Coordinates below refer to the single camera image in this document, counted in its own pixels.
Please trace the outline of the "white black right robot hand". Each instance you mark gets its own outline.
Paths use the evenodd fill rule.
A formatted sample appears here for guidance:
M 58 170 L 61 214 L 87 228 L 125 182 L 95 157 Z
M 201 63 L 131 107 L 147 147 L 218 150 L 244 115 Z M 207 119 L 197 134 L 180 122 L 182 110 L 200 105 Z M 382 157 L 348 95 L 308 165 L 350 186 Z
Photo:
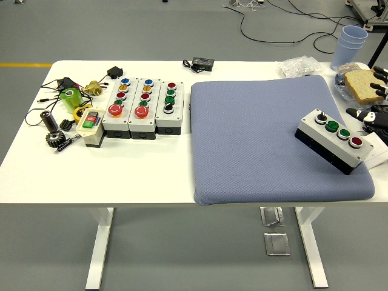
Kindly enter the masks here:
M 351 96 L 358 104 L 387 101 L 387 69 L 374 66 L 372 70 L 352 70 L 345 74 L 344 82 Z M 347 109 L 346 112 L 365 126 L 387 132 L 387 113 L 374 110 Z

